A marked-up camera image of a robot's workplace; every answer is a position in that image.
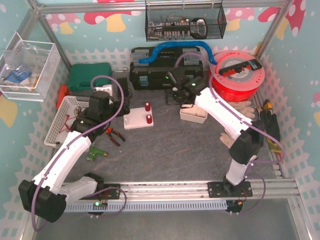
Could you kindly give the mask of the white peg base plate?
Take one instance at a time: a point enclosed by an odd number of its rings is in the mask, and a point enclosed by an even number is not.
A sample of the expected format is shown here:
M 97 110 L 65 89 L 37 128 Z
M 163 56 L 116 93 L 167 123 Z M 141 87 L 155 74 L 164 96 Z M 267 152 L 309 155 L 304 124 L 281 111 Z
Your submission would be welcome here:
M 152 124 L 147 124 L 146 116 L 152 116 Z M 129 114 L 123 116 L 123 127 L 125 130 L 139 129 L 154 126 L 152 108 L 149 112 L 145 107 L 132 108 Z

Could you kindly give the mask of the white parts tray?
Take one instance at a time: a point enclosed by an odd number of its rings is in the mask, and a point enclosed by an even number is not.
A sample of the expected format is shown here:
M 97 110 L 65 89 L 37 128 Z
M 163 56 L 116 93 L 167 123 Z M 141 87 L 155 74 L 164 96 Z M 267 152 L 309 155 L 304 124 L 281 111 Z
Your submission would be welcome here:
M 197 105 L 181 108 L 179 111 L 180 119 L 193 123 L 203 124 L 208 118 L 208 113 Z

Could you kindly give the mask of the large red spring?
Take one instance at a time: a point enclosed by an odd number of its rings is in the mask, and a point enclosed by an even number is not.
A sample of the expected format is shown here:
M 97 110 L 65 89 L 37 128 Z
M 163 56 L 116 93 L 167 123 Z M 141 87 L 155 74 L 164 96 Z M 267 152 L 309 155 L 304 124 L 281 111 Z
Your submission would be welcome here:
M 146 102 L 144 105 L 144 109 L 146 112 L 150 112 L 151 111 L 151 105 L 149 102 Z

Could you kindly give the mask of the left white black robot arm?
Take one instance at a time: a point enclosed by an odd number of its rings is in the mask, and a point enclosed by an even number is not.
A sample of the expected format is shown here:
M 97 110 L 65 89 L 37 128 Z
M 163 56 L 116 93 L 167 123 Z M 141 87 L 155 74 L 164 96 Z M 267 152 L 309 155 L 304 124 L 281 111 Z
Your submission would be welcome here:
M 68 205 L 82 198 L 112 191 L 123 192 L 120 185 L 105 187 L 104 179 L 91 172 L 68 185 L 64 185 L 64 181 L 80 156 L 105 132 L 125 104 L 123 95 L 119 101 L 114 101 L 107 92 L 94 92 L 89 98 L 88 107 L 75 118 L 64 143 L 49 163 L 32 180 L 23 180 L 19 184 L 23 208 L 30 212 L 36 231 L 39 231 L 37 217 L 54 223 Z

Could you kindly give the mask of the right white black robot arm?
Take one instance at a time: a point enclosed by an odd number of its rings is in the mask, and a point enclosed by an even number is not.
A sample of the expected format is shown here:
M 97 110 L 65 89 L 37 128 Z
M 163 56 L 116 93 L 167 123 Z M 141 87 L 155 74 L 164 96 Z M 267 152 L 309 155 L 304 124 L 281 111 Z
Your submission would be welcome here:
M 264 145 L 262 122 L 244 116 L 223 100 L 208 80 L 199 76 L 187 77 L 181 67 L 167 72 L 165 78 L 172 83 L 176 102 L 203 109 L 230 133 L 234 140 L 229 148 L 232 160 L 224 181 L 228 187 L 240 185 L 245 179 L 249 163 Z

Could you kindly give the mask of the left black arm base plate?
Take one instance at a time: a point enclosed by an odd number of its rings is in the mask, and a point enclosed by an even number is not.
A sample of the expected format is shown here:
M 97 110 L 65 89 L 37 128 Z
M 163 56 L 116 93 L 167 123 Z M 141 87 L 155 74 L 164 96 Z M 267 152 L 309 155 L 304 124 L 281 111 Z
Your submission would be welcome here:
M 81 200 L 119 200 L 121 185 L 119 183 L 105 183 L 102 189 L 106 189 L 96 195 L 85 196 Z

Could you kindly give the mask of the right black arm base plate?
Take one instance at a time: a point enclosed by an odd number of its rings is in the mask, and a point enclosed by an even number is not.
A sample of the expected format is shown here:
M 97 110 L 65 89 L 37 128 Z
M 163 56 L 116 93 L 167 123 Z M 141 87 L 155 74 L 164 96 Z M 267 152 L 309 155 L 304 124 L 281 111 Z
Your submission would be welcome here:
M 253 191 L 249 181 L 243 181 L 238 186 L 227 187 L 222 181 L 212 181 L 207 183 L 208 196 L 210 198 L 236 198 L 236 197 L 252 197 Z

